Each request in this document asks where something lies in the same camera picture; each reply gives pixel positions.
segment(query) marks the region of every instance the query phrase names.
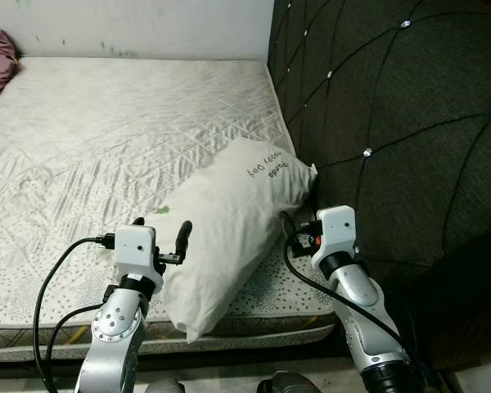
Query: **black wire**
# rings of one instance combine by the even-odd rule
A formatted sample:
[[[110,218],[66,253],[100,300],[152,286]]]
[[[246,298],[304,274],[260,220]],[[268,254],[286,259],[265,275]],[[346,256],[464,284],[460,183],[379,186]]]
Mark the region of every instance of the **black wire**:
[[[76,309],[75,311],[68,313],[64,318],[62,318],[56,324],[55,328],[52,329],[52,335],[51,335],[51,338],[49,339],[49,342],[47,343],[47,349],[46,349],[46,372],[47,372],[47,377],[50,380],[52,380],[52,373],[51,373],[52,347],[55,345],[56,336],[58,335],[58,332],[60,331],[61,327],[64,325],[64,323],[66,323],[69,319],[73,318],[75,315],[85,313],[87,311],[91,311],[94,309],[99,309],[103,305],[104,305],[103,303],[100,303],[99,305],[90,305],[88,307]]]
[[[324,287],[323,285],[319,284],[318,282],[313,281],[310,278],[305,277],[302,273],[300,273],[296,268],[291,264],[289,261],[289,257],[287,256],[287,247],[291,245],[291,242],[293,240],[293,237],[295,237],[298,234],[305,233],[305,230],[299,229],[290,236],[286,238],[286,241],[284,242],[284,249],[283,249],[283,256],[284,256],[284,261],[286,262],[287,268],[300,280],[305,282],[306,284],[310,285],[311,287],[318,289],[319,291],[325,293],[326,295],[329,295],[333,299],[339,301],[343,305],[346,305],[350,309],[356,311],[357,313],[361,314],[363,317],[369,319],[371,322],[373,322],[377,327],[382,329],[384,332],[389,334],[391,337],[393,337],[405,350],[406,354],[409,356],[409,359],[412,361],[414,367],[417,366],[417,357],[415,352],[407,346],[404,342],[402,337],[400,337],[393,329],[391,329],[389,326],[387,326],[385,323],[380,321],[377,317],[374,315],[369,314],[365,309],[360,307],[359,305],[354,304],[352,301],[344,298],[343,296],[340,296],[336,292],[332,291],[331,289]]]
[[[412,349],[415,351],[415,354],[418,354],[417,328],[415,327],[415,321],[412,317],[411,310],[409,309],[408,304],[406,303],[406,301],[404,299],[402,299],[402,297],[400,295],[398,295],[397,293],[394,293],[390,289],[382,287],[382,290],[384,292],[387,292],[388,294],[390,294],[395,299],[397,299],[400,302],[400,304],[402,305],[403,309],[405,310],[406,315],[408,316],[409,327],[411,328]]]
[[[50,393],[58,393],[58,390],[55,387],[54,381],[47,375],[46,369],[42,365],[42,356],[40,355],[40,339],[38,337],[38,324],[40,321],[40,309],[42,308],[43,294],[45,293],[47,285],[49,285],[52,276],[55,275],[56,271],[58,270],[58,268],[60,268],[60,265],[64,262],[65,258],[67,258],[67,256],[71,253],[71,251],[74,250],[77,246],[87,242],[97,242],[97,239],[95,237],[86,237],[84,239],[80,239],[77,242],[73,243],[67,250],[65,250],[64,254],[62,254],[60,259],[52,267],[51,271],[47,275],[42,286],[40,287],[40,292],[38,293],[38,298],[36,300],[36,306],[34,307],[34,318],[33,318],[34,362],[36,363],[38,372],[42,377],[43,384],[47,388],[47,391],[49,391]]]

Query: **bed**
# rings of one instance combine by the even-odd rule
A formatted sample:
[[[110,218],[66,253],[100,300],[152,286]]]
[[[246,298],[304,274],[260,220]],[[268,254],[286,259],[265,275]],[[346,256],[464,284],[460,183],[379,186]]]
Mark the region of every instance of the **bed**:
[[[0,362],[32,359],[38,289],[74,240],[115,230],[160,202],[236,137],[294,153],[258,61],[24,57],[0,96]],[[281,243],[206,337],[186,344],[155,296],[140,353],[287,346],[334,327],[331,302],[283,265]],[[41,343],[65,314],[101,300],[109,251],[78,249],[49,286]],[[295,263],[309,271],[306,259]],[[63,329],[55,359],[85,356],[91,314]]]

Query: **white quilted mattress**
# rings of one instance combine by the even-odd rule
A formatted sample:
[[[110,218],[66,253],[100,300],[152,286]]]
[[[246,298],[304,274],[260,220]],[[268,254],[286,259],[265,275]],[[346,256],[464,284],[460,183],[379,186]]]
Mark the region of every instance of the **white quilted mattress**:
[[[23,58],[0,96],[0,329],[30,328],[68,245],[156,209],[237,136],[293,151],[259,62]],[[113,277],[110,258],[81,246],[48,288],[41,326],[98,303]],[[164,319],[155,297],[148,320]]]

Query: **dark gray headboard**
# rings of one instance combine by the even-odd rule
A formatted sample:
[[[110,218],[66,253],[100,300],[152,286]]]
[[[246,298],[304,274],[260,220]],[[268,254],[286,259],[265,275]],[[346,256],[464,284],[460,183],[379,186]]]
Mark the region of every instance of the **dark gray headboard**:
[[[355,207],[384,284],[491,233],[486,2],[276,0],[268,65],[320,205]]]

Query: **wall stain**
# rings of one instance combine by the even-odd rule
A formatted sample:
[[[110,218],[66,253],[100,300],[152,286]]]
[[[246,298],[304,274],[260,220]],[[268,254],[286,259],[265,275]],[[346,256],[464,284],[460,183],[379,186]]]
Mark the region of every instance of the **wall stain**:
[[[32,0],[24,0],[24,5],[25,10],[30,11],[33,6],[33,2]],[[22,3],[20,2],[20,0],[16,0],[16,8],[18,8],[19,10],[22,8]]]
[[[108,46],[106,45],[106,43],[104,41],[101,41],[100,44],[101,44],[102,51],[105,51],[108,48]],[[118,57],[124,57],[124,58],[128,58],[128,59],[134,59],[135,57],[138,57],[137,53],[132,52],[132,51],[123,52],[120,50],[120,48],[115,48],[114,45],[110,45],[109,50],[110,50],[112,56],[118,55]]]

